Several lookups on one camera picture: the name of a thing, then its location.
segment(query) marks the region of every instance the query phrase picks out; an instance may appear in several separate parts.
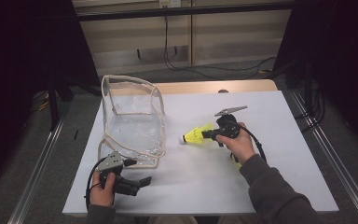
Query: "yellow object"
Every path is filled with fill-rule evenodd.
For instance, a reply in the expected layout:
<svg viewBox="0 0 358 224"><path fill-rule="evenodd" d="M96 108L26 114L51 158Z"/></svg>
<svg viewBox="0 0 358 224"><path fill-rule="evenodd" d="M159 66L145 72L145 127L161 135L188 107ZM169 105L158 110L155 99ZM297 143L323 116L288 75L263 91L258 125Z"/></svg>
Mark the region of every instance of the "yellow object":
<svg viewBox="0 0 358 224"><path fill-rule="evenodd" d="M193 130L181 137L181 142L201 144L203 140L202 132L211 129L213 129L212 123L208 123L202 127L195 127Z"/></svg>
<svg viewBox="0 0 358 224"><path fill-rule="evenodd" d="M48 95L46 96L46 98L43 100L42 105L39 106L39 108L37 108L38 111L42 111L46 108L46 106L48 105Z"/></svg>
<svg viewBox="0 0 358 224"><path fill-rule="evenodd" d="M241 167L242 165L240 164L240 161L238 160L238 158L236 158L234 156L234 154L230 154L229 157L232 159L232 161L234 161L239 167Z"/></svg>

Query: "white tabletop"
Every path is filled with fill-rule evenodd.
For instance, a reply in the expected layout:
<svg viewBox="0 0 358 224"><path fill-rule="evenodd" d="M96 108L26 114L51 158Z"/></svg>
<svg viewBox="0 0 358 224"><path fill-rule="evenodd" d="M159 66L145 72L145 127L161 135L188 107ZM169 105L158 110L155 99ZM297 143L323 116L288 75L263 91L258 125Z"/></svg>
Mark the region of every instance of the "white tabletop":
<svg viewBox="0 0 358 224"><path fill-rule="evenodd" d="M153 179L136 197L116 194L114 207L118 214L217 216L254 213L247 193L249 186L225 147L212 141L196 146L179 143L179 137L196 126L211 122L217 128L214 113L241 105L248 108L233 115L263 144L268 164L278 168L297 192L305 194L316 211L338 210L280 91L170 94L163 95L163 100L166 155L155 169L123 171L127 179L137 180L149 175ZM67 215L83 217L87 214L85 189L102 137L103 110L100 106L62 211Z"/></svg>

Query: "gray sleeve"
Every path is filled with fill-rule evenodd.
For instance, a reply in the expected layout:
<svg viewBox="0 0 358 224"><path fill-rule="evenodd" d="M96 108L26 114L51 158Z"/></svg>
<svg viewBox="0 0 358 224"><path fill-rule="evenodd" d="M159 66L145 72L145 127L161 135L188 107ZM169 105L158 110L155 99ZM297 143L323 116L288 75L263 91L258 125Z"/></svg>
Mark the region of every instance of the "gray sleeve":
<svg viewBox="0 0 358 224"><path fill-rule="evenodd" d="M113 224L116 210L112 207L89 205L86 224Z"/></svg>
<svg viewBox="0 0 358 224"><path fill-rule="evenodd" d="M251 157L240 172L248 182L249 196L259 218L266 223L324 223L306 196L297 193L279 171L258 155Z"/></svg>

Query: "hand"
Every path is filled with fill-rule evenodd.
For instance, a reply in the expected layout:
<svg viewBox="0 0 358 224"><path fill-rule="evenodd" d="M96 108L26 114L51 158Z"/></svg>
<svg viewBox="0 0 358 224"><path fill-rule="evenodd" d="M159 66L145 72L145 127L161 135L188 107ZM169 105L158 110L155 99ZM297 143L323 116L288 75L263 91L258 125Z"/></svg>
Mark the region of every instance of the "hand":
<svg viewBox="0 0 358 224"><path fill-rule="evenodd" d="M103 189L100 181L100 172L94 172L94 175L92 176L92 186L95 187L91 189L91 204L108 207L112 206L113 200L115 199L115 194L113 192L115 180L115 174L110 173L107 176L105 187Z"/></svg>
<svg viewBox="0 0 358 224"><path fill-rule="evenodd" d="M242 122L238 122L238 124L240 124L240 126L246 127ZM255 150L252 145L252 138L244 130L240 130L240 134L235 139L217 135L216 141L225 144L227 148L238 158L241 165L243 165L255 154Z"/></svg>

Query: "metal rail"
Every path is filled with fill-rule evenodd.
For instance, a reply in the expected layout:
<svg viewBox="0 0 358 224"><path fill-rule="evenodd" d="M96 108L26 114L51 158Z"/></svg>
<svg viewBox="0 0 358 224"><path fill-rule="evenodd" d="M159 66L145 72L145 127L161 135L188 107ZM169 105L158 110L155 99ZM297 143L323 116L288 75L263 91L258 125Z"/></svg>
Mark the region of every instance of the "metal rail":
<svg viewBox="0 0 358 224"><path fill-rule="evenodd" d="M31 174L31 177L29 178L28 183L24 191L22 192L22 195L20 196L19 201L17 202L16 207L14 208L13 213L11 214L7 224L23 223L28 213L28 209L31 205L31 202L36 194L39 181L46 170L48 159L60 135L62 124L68 114L69 107L70 103L66 103L62 107L62 117L59 120L56 128L52 132L50 132L48 140L43 147L42 153L40 154L39 160L37 161L36 166L34 167L34 170Z"/></svg>
<svg viewBox="0 0 358 224"><path fill-rule="evenodd" d="M305 113L305 103L300 93L298 91L293 92L292 96L295 99L295 102L301 112ZM315 118L305 117L305 119L309 125L316 123ZM322 128L317 124L311 130L319 145L321 146L322 150L324 151L324 154L326 155L327 159L330 161L330 164L333 166L333 169L336 171L336 174L341 180L342 185L344 186L345 190L350 195L354 205L358 209L358 185L354 181L351 174L348 172L342 160L339 158L338 154L336 153L336 150L333 148L330 141L327 139Z"/></svg>
<svg viewBox="0 0 358 224"><path fill-rule="evenodd" d="M103 20L200 15L200 14L215 14L215 13L229 13L229 12L271 11L271 10L293 9L296 7L314 6L317 3L319 3L319 1L313 1L307 3L293 1L293 2L262 3L262 4L249 4L249 5L217 6L217 7L171 7L171 8L156 8L156 9L144 9L144 10L133 10L133 11L119 11L119 12L78 13L76 19L78 21L103 21Z"/></svg>

